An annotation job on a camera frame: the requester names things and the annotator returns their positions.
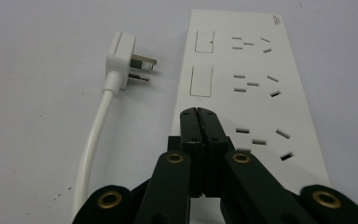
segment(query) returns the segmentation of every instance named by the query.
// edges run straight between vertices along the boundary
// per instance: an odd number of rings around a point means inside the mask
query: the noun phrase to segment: socket hole
[[[244,88],[234,88],[234,91],[246,92]]]
[[[290,134],[288,134],[288,133],[286,133],[286,132],[284,132],[282,130],[277,129],[276,133],[279,134],[280,136],[284,137],[284,138],[287,138],[287,139],[290,138]]]
[[[234,75],[235,78],[245,78],[243,75]]]
[[[248,86],[258,86],[257,82],[248,82]]]
[[[272,94],[270,94],[271,97],[275,97],[277,95],[281,95],[281,92],[280,91],[275,91]]]
[[[245,152],[251,152],[252,150],[250,148],[246,147],[237,147],[237,150],[245,151]]]
[[[294,157],[294,156],[295,156],[295,155],[293,155],[292,152],[289,152],[289,153],[287,153],[286,155],[281,156],[281,160],[282,160],[282,161],[286,161],[287,159],[290,159],[290,158],[292,158],[292,157]]]
[[[267,78],[271,79],[274,82],[279,82],[279,80],[277,78],[275,78],[275,77],[267,76]]]
[[[261,37],[260,39],[261,39],[261,40],[264,40],[264,41],[266,41],[266,42],[269,42],[269,43],[271,42],[270,40],[268,40],[268,39],[266,39],[266,38],[263,38],[263,37]]]
[[[267,144],[267,141],[260,139],[252,139],[252,143],[255,145],[265,146]]]
[[[237,128],[235,130],[236,133],[249,133],[249,129],[242,129],[242,128]]]

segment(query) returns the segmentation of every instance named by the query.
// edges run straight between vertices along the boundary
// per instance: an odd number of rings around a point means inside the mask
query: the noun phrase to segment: white surface
[[[358,202],[358,1],[0,1],[0,223],[70,222],[115,31],[136,35],[135,53],[158,64],[113,102],[90,192],[151,176],[193,8],[284,17],[332,186]]]
[[[202,29],[213,36],[213,50],[194,48]],[[286,189],[330,185],[281,15],[194,10],[176,103],[172,135],[180,135],[184,110],[207,108],[234,146],[251,150]],[[288,154],[294,156],[283,161]],[[219,202],[204,200],[207,206],[219,212]],[[193,207],[190,223],[198,213]]]

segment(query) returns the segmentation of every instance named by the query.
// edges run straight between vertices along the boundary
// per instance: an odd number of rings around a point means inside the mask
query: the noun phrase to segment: cable
[[[135,36],[116,32],[106,56],[106,81],[103,87],[103,97],[92,123],[89,138],[84,147],[83,154],[77,170],[74,190],[73,218],[88,199],[90,173],[98,140],[109,111],[110,103],[118,95],[120,89],[126,89],[128,78],[133,77],[148,81],[148,77],[130,74],[130,67],[152,71],[157,61],[132,54],[135,46]]]
[[[83,150],[79,168],[76,177],[76,187],[73,204],[73,217],[88,198],[89,182],[92,161],[94,154],[98,146],[98,140],[100,138],[104,122],[106,120],[107,113],[109,111],[110,103],[113,98],[118,94],[123,76],[116,71],[110,72],[105,81],[103,88],[103,97],[98,107],[97,114],[95,115],[94,122],[92,123],[91,130],[89,132],[89,138]]]

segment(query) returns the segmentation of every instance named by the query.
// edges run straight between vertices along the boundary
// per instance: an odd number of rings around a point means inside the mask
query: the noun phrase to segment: power strip
[[[172,135],[190,107],[215,112],[234,146],[256,155],[286,189],[329,186],[282,16],[193,10]],[[191,223],[224,223],[218,200],[191,207]]]

